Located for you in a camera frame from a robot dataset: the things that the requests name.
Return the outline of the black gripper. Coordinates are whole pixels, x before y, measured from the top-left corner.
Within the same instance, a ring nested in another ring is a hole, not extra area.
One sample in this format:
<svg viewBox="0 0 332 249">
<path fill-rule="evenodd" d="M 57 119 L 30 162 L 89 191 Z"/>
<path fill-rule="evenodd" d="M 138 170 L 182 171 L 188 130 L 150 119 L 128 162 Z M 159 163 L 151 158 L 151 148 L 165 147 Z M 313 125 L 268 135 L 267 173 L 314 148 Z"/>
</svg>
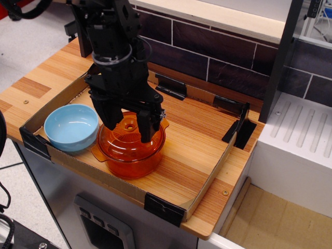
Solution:
<svg viewBox="0 0 332 249">
<path fill-rule="evenodd" d="M 94 64 L 85 82 L 90 87 L 93 106 L 109 129 L 114 130 L 123 119 L 122 109 L 137 113 L 141 142 L 149 143 L 165 117 L 163 97 L 147 83 L 146 63 L 132 59 L 103 57 L 92 54 Z"/>
</svg>

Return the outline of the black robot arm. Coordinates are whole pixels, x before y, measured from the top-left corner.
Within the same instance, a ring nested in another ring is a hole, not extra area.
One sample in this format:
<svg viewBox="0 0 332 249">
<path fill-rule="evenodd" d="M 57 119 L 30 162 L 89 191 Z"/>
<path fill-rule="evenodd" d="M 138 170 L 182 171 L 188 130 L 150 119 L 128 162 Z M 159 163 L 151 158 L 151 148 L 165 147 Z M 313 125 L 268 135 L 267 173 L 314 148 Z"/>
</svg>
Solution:
<svg viewBox="0 0 332 249">
<path fill-rule="evenodd" d="M 89 42 L 95 74 L 87 75 L 93 106 L 110 130 L 123 120 L 122 110 L 136 113 L 142 143 L 160 129 L 163 97 L 149 86 L 140 15 L 128 1 L 66 1 L 78 26 L 78 36 Z"/>
</svg>

